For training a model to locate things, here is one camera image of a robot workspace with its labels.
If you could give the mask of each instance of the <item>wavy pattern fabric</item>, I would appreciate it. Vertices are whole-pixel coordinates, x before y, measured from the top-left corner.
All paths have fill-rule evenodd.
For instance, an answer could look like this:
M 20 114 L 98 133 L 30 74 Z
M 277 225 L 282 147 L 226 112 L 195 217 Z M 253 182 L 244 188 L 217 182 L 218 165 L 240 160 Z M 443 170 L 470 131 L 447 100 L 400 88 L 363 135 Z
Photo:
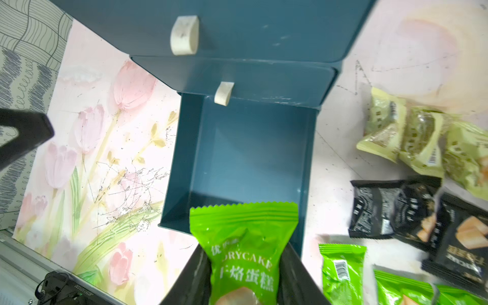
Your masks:
M 0 0 L 0 107 L 47 112 L 73 18 L 48 0 Z M 17 135 L 0 126 L 0 145 Z M 14 227 L 36 151 L 0 171 L 0 229 Z

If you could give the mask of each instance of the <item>green snack package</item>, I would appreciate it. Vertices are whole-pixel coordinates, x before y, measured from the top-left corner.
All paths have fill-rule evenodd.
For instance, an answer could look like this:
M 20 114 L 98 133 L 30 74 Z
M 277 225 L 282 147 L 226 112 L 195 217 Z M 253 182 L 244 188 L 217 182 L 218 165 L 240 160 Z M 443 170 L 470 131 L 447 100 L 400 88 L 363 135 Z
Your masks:
M 379 305 L 430 305 L 434 290 L 429 283 L 375 270 Z
M 212 265 L 209 305 L 276 305 L 280 257 L 297 224 L 295 203 L 190 209 L 190 231 Z
M 407 119 L 400 160 L 419 174 L 443 178 L 439 140 L 455 117 L 425 107 L 413 107 Z
M 488 200 L 488 132 L 455 122 L 447 132 L 446 172 L 476 197 Z
M 396 163 L 407 116 L 406 101 L 372 88 L 371 103 L 366 135 L 356 148 Z
M 332 305 L 363 304 L 363 262 L 366 247 L 355 244 L 320 244 L 324 257 L 324 295 Z
M 438 285 L 439 298 L 437 305 L 488 305 L 482 298 L 470 294 L 462 289 Z

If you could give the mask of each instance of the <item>sticker label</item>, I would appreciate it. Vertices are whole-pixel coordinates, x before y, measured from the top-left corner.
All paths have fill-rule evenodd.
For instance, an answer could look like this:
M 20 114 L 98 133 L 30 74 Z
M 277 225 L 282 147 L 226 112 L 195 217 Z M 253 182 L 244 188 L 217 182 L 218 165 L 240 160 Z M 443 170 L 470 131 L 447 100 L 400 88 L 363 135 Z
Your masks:
M 349 269 L 346 260 L 336 260 L 334 261 L 334 267 L 336 268 L 337 278 L 339 281 L 348 280 L 351 281 L 349 277 Z

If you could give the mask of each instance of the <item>pink tulip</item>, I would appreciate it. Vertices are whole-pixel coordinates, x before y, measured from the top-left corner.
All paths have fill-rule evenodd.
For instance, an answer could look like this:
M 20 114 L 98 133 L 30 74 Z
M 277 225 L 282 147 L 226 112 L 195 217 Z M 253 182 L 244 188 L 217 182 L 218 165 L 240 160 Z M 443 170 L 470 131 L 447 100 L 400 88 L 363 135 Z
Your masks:
M 32 217 L 32 194 L 26 194 L 20 206 L 19 218 L 17 218 L 16 228 L 22 227 Z
M 132 251 L 125 249 L 125 243 L 120 243 L 110 260 L 108 270 L 110 280 L 120 286 L 129 280 L 129 270 L 132 264 Z
M 76 244 L 63 236 L 54 247 L 51 260 L 61 267 L 73 271 L 79 254 L 80 251 L 76 248 Z
M 51 142 L 45 159 L 47 184 L 53 188 L 63 187 L 75 169 L 76 156 L 76 151 Z
M 102 135 L 105 111 L 102 105 L 86 108 L 75 122 L 75 138 L 83 154 L 92 151 Z
M 19 218 L 17 219 L 17 226 L 22 227 L 33 216 L 41 217 L 47 206 L 46 196 L 37 196 L 32 203 L 32 194 L 25 195 L 20 207 Z
M 114 98 L 120 110 L 136 108 L 151 97 L 156 78 L 132 61 L 126 61 L 114 83 Z

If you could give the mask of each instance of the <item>green cake package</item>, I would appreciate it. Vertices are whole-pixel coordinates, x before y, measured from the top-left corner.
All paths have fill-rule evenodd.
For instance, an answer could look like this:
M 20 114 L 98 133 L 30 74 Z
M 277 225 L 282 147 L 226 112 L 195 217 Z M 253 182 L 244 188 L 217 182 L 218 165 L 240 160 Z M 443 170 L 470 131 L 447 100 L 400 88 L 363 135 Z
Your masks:
M 332 305 L 363 304 L 363 263 L 366 247 L 355 244 L 320 244 L 324 257 L 324 295 Z
M 209 305 L 276 305 L 280 257 L 297 224 L 295 203 L 192 208 L 190 231 L 212 266 Z
M 430 305 L 434 290 L 429 283 L 375 270 L 379 305 Z
M 438 285 L 437 305 L 488 305 L 488 302 L 462 289 Z

